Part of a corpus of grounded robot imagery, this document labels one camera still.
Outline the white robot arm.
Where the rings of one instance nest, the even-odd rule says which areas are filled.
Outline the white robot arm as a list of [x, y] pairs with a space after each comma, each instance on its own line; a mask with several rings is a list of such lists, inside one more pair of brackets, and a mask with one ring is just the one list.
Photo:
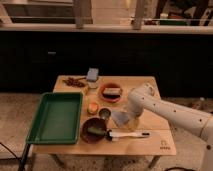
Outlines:
[[127, 96], [127, 111], [140, 115], [144, 109], [149, 110], [201, 138], [206, 142], [201, 171], [213, 171], [213, 115], [161, 100], [154, 92], [148, 83], [133, 88]]

